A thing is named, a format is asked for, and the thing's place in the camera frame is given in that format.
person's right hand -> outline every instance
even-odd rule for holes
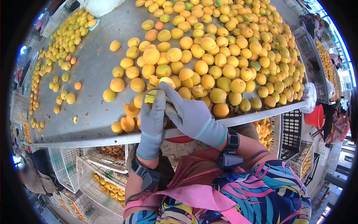
[[[165,82],[159,87],[174,105],[167,103],[164,112],[181,132],[214,148],[222,144],[227,128],[211,117],[204,101],[183,99]]]

person's left hand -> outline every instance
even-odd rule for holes
[[[137,155],[143,159],[155,159],[159,156],[159,147],[163,140],[165,92],[158,90],[152,108],[144,100],[145,96],[140,110],[142,136],[137,148]]]

red bucket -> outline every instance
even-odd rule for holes
[[[323,107],[318,105],[315,107],[312,113],[305,114],[305,122],[308,125],[312,125],[321,129],[323,126]]]

glove cuff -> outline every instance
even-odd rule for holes
[[[143,159],[155,159],[159,156],[159,148],[162,138],[156,138],[142,132],[137,155]]]
[[[219,147],[226,135],[227,128],[210,118],[194,139],[199,140],[213,148]]]

gray work glove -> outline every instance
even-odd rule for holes
[[[204,101],[183,99],[165,82],[159,87],[175,107],[167,103],[165,113],[181,132],[214,148],[223,143],[227,128],[211,118]]]
[[[140,129],[142,136],[137,148],[137,155],[143,159],[155,159],[163,140],[163,121],[165,109],[165,92],[158,90],[152,109],[145,103],[145,96],[140,110]]]

